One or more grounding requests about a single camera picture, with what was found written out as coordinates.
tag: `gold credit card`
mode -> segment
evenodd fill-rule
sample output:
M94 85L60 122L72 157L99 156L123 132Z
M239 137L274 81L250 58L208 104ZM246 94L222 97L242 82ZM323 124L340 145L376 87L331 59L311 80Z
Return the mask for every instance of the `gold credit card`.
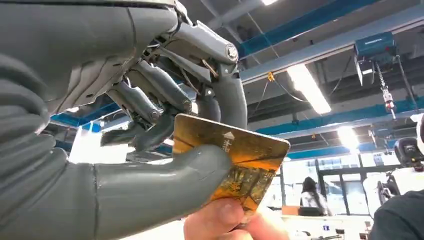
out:
M290 148L284 139L186 114L175 117L173 140L173 154L205 144L229 154L234 166L210 201L238 199L247 215L258 208Z

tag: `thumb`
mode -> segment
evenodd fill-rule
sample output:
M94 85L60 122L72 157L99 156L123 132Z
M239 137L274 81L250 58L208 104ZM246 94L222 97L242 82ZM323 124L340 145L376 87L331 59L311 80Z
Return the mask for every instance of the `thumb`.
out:
M289 240L280 214L268 207L259 207L243 229L255 240Z

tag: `human hand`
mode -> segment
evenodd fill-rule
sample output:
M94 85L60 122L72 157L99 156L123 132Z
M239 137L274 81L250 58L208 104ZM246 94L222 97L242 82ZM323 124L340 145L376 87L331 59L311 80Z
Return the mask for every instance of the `human hand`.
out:
M258 209L245 226L233 230L244 216L243 208L237 200L225 198L213 201L185 220L185 240L289 239L283 220L269 208Z

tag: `woman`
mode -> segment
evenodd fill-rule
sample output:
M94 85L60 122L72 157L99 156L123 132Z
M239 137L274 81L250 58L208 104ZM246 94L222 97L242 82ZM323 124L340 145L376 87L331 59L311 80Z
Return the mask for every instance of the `woman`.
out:
M303 207L318 208L324 216L332 216L326 199L317 192L317 183L309 176L305 178L302 185L300 205Z

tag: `person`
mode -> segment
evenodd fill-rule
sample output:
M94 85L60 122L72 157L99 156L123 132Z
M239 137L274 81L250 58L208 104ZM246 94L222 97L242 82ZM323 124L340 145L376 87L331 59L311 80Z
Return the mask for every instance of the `person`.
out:
M318 208L324 216L333 215L325 197L317 192L317 183L309 176L305 178L302 184L300 205L302 207Z
M370 240L424 240L424 190L390 198L374 214Z
M259 208L247 224L240 202L215 200L189 215L184 222L185 240L288 240L283 220L268 208Z

